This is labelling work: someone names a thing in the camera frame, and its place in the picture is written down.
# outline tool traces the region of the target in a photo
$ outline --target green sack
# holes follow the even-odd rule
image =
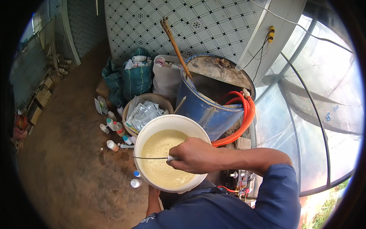
[[[102,76],[107,82],[109,88],[109,100],[113,105],[124,105],[122,95],[122,71],[117,62],[108,58],[107,65],[102,70]]]
[[[146,49],[137,48],[130,58],[138,55],[150,56],[149,52]],[[135,95],[138,96],[144,93],[151,92],[151,74],[152,64],[150,66],[123,70],[123,97],[126,100],[126,103],[132,100]]]

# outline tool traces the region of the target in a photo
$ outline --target black trousers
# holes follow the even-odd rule
[[[203,180],[197,187],[195,187],[191,191],[206,189],[206,188],[212,188],[212,187],[216,187],[216,185],[214,185],[209,180]],[[159,197],[160,197],[160,200],[163,204],[164,209],[169,210],[173,206],[174,202],[176,202],[182,195],[184,195],[186,193],[189,193],[191,191],[185,192],[183,194],[169,193],[169,192],[161,191]]]

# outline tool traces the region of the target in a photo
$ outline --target blue shirt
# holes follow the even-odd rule
[[[202,193],[170,210],[153,213],[135,229],[297,228],[300,202],[296,172],[290,165],[271,165],[263,176],[255,208],[234,196]]]

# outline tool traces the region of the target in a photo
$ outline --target wooden stick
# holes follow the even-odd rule
[[[165,32],[167,33],[168,37],[169,37],[169,40],[170,42],[172,43],[173,47],[174,47],[174,50],[175,50],[175,53],[177,54],[178,56],[178,59],[180,61],[180,63],[182,64],[184,70],[186,71],[187,73],[187,76],[192,79],[192,76],[191,74],[189,73],[189,70],[187,68],[187,65],[186,63],[184,63],[184,60],[182,58],[182,55],[180,54],[180,51],[178,49],[178,46],[177,46],[177,43],[175,42],[174,40],[174,37],[173,37],[173,34],[172,34],[172,31],[170,30],[170,27],[169,27],[169,24],[167,22],[167,19],[168,17],[164,17],[162,20],[160,20],[160,24],[161,26],[163,27],[163,29],[165,30]]]

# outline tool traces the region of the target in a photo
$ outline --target coiled hose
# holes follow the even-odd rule
[[[237,95],[238,97],[229,100],[225,105],[232,104],[233,102],[241,101],[243,103],[244,108],[244,115],[243,115],[243,122],[240,128],[231,134],[230,136],[227,136],[225,138],[212,141],[211,144],[214,147],[218,147],[221,145],[226,145],[228,143],[231,143],[235,140],[237,140],[249,127],[249,125],[252,123],[254,116],[255,116],[255,105],[253,99],[250,97],[249,92],[246,89],[243,89],[241,92],[232,91],[227,94],[225,94],[219,101],[227,97],[228,95]]]

